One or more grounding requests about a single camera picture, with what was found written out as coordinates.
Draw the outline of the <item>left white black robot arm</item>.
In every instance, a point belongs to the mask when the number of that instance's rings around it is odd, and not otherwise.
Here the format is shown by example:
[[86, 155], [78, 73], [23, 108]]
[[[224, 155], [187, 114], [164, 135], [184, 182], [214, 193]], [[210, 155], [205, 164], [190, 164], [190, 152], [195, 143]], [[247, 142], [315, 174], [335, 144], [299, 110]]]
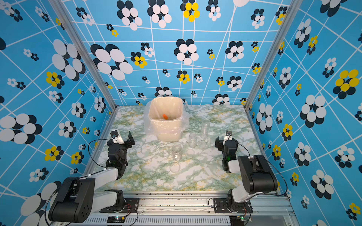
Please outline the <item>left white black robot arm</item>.
[[92, 213], [102, 209], [115, 213], [137, 212], [136, 206], [126, 202], [122, 190], [109, 189], [100, 194], [94, 193], [98, 188], [124, 175], [128, 166], [127, 150], [135, 145], [131, 133], [127, 140], [123, 140], [117, 131], [112, 131], [110, 135], [105, 168], [83, 177], [68, 177], [50, 195], [44, 212], [48, 226], [53, 222], [83, 223]]

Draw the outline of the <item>small tea jar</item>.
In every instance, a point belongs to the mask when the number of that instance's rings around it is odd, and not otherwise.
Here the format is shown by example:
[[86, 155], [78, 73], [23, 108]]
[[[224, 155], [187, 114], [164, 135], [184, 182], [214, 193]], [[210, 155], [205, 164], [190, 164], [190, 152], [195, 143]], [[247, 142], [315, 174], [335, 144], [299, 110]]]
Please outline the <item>small tea jar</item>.
[[198, 143], [198, 135], [196, 133], [191, 133], [189, 135], [189, 146], [195, 148]]

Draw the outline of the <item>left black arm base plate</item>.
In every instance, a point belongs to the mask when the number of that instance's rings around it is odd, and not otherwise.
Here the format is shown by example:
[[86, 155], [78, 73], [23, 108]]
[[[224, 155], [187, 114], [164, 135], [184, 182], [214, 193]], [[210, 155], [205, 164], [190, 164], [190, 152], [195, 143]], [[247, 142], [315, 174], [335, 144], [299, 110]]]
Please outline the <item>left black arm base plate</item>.
[[110, 207], [100, 210], [100, 213], [136, 213], [140, 205], [140, 198], [124, 198], [122, 209], [112, 210]]

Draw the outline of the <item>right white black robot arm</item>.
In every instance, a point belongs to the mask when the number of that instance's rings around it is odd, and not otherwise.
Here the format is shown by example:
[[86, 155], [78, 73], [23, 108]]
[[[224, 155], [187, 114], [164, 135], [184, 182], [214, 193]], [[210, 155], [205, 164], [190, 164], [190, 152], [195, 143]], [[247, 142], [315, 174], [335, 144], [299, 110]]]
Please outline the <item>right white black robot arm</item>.
[[214, 199], [216, 213], [252, 213], [250, 199], [257, 195], [270, 195], [278, 189], [278, 181], [263, 155], [237, 156], [239, 142], [230, 134], [216, 138], [215, 147], [222, 152], [222, 168], [227, 173], [239, 173], [242, 184], [229, 190], [227, 198]]

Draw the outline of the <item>tall clear tea jar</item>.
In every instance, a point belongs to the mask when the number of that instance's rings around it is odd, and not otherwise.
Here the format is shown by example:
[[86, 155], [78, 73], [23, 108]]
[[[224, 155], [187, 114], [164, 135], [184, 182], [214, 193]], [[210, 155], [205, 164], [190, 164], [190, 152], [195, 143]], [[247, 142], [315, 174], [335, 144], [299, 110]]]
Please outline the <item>tall clear tea jar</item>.
[[200, 132], [200, 137], [204, 141], [208, 140], [209, 129], [210, 129], [210, 120], [204, 119], [201, 123], [201, 132]]

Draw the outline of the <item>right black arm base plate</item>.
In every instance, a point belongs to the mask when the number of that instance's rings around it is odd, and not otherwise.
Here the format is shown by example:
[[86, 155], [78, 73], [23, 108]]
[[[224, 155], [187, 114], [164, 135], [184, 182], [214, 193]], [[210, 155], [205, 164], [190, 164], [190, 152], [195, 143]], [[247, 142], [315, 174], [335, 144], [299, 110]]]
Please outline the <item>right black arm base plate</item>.
[[215, 213], [250, 214], [253, 209], [250, 201], [234, 202], [227, 198], [212, 198]]

